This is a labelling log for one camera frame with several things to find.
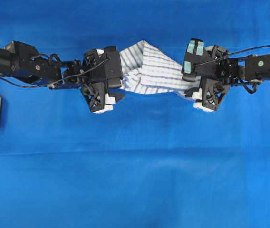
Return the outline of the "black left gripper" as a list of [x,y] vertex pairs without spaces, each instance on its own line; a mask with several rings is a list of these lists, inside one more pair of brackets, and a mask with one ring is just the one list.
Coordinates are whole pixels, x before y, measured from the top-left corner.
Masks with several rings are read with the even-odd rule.
[[[104,51],[98,50],[98,52],[99,54],[103,54]],[[125,98],[124,94],[109,94],[109,88],[106,82],[93,81],[90,78],[89,72],[100,66],[102,63],[103,62],[90,69],[89,61],[85,60],[85,58],[83,59],[83,65],[88,72],[84,74],[84,85],[81,87],[81,93],[85,98],[90,111],[96,114],[112,111],[114,104]]]

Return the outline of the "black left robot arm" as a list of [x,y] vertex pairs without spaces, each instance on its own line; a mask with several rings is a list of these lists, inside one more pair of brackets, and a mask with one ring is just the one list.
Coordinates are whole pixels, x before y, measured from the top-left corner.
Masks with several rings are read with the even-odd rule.
[[26,89],[78,89],[90,112],[102,113],[124,98],[114,89],[122,86],[120,53],[115,46],[86,52],[83,60],[62,61],[58,54],[39,53],[34,46],[12,41],[0,48],[0,79],[15,78]]

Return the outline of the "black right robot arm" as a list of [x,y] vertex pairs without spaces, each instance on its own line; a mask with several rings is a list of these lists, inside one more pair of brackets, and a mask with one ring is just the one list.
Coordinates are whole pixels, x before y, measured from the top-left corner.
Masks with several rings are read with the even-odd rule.
[[263,81],[270,81],[270,54],[232,58],[228,50],[202,44],[187,49],[182,79],[199,80],[184,96],[194,100],[194,107],[206,112],[217,111],[231,87],[242,86],[248,93],[257,91]]

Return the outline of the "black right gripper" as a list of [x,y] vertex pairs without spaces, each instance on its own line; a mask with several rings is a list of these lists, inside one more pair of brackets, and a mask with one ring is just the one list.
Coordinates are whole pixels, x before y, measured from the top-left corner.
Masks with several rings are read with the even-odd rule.
[[227,59],[229,51],[225,48],[214,45],[206,50],[215,56],[216,70],[212,75],[198,76],[196,80],[199,80],[199,85],[194,89],[186,90],[185,96],[194,100],[195,108],[213,112],[218,110],[230,89],[231,63]]

